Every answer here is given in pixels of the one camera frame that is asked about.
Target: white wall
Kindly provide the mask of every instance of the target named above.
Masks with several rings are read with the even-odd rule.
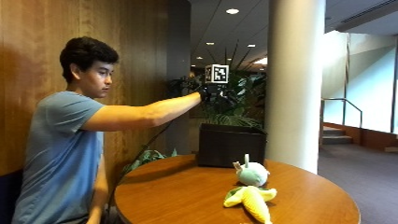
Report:
[[[325,34],[323,98],[347,97],[364,111],[363,127],[387,133],[395,94],[396,41],[395,36]],[[343,116],[343,102],[328,101],[324,120],[343,124]],[[360,112],[351,105],[345,125],[360,127]]]

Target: short sleeve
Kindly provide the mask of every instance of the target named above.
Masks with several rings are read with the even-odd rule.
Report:
[[[58,93],[44,104],[48,125],[62,133],[76,133],[104,106],[75,92]]]

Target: stuffed toy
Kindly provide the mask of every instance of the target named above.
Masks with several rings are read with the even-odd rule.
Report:
[[[273,224],[269,208],[265,202],[276,196],[276,189],[260,188],[267,182],[269,171],[257,162],[249,162],[249,155],[245,155],[245,164],[235,162],[237,179],[247,185],[231,190],[224,200],[224,206],[232,207],[244,204],[252,216],[265,224]]]

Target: wooden wall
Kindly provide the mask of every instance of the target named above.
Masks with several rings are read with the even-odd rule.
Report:
[[[168,0],[0,0],[0,175],[23,168],[28,126],[42,98],[66,89],[66,42],[90,35],[120,52],[108,105],[147,105],[166,95]],[[114,181],[160,130],[106,134]],[[162,149],[164,138],[155,147]]]

